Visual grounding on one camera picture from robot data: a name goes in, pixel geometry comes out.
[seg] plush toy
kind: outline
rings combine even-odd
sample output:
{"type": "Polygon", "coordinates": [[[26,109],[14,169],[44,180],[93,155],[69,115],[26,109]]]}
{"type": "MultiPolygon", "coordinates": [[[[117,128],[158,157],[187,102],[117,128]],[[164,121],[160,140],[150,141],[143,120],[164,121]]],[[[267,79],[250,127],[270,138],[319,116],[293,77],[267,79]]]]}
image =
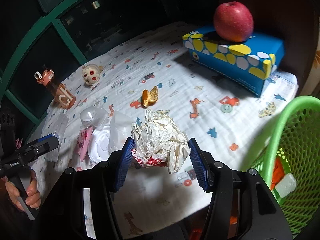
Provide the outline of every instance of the plush toy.
{"type": "Polygon", "coordinates": [[[100,73],[103,70],[102,66],[97,66],[95,64],[89,64],[82,67],[82,77],[84,82],[92,86],[94,83],[98,82],[100,79],[100,73]]]}

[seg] water bottle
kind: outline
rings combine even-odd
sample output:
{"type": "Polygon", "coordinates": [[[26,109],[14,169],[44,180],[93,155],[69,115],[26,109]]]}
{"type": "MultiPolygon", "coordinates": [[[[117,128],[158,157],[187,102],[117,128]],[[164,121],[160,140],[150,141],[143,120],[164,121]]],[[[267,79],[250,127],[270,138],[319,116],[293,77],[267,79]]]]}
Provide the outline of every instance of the water bottle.
{"type": "Polygon", "coordinates": [[[42,75],[37,71],[35,78],[38,84],[44,85],[47,90],[54,96],[55,100],[60,103],[62,108],[70,109],[76,101],[76,97],[70,93],[66,86],[54,80],[52,69],[46,69],[42,75]]]}

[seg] red apple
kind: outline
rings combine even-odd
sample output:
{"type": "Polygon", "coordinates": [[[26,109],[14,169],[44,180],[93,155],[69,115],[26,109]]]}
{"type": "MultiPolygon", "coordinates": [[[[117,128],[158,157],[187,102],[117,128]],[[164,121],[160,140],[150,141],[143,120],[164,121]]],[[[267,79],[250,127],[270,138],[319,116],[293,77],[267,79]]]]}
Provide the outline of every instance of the red apple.
{"type": "Polygon", "coordinates": [[[226,41],[246,41],[253,32],[253,18],[249,9],[240,2],[218,6],[213,16],[217,34],[226,41]]]}

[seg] white patterned cloth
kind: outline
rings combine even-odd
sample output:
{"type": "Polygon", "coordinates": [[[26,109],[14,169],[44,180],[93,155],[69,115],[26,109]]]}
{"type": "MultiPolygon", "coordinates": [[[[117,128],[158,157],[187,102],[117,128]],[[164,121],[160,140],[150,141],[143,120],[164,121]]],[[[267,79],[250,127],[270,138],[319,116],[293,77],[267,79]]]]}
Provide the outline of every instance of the white patterned cloth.
{"type": "MultiPolygon", "coordinates": [[[[45,198],[67,167],[84,170],[95,165],[88,156],[83,163],[73,153],[79,134],[80,112],[92,105],[103,106],[144,120],[139,102],[144,89],[158,86],[154,111],[167,112],[189,138],[196,138],[202,150],[211,152],[231,169],[239,169],[246,153],[266,123],[292,100],[298,89],[296,77],[275,72],[261,98],[227,78],[200,66],[183,47],[182,36],[195,29],[182,22],[148,31],[87,64],[103,66],[98,84],[84,85],[82,68],[63,83],[76,96],[67,111],[69,123],[57,163],[45,156],[32,168],[45,198]]],[[[48,108],[42,131],[54,122],[62,109],[48,108]]],[[[170,175],[167,167],[130,169],[124,186],[114,198],[114,210],[123,238],[131,238],[169,226],[210,203],[211,194],[198,186],[188,157],[181,170],[170,175]]],[[[94,237],[90,199],[85,190],[85,219],[88,235],[94,237]]]]}

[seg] orange flower print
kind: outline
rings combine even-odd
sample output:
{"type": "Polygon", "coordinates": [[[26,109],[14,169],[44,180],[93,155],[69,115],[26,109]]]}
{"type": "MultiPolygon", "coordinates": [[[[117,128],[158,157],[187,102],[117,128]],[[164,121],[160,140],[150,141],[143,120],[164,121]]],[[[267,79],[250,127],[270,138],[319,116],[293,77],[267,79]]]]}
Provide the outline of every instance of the orange flower print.
{"type": "Polygon", "coordinates": [[[235,143],[231,144],[231,146],[229,147],[229,149],[230,149],[231,151],[236,151],[238,148],[239,148],[239,146],[236,145],[235,143]]]}
{"type": "Polygon", "coordinates": [[[317,68],[320,65],[320,50],[317,50],[312,66],[317,68]]]}

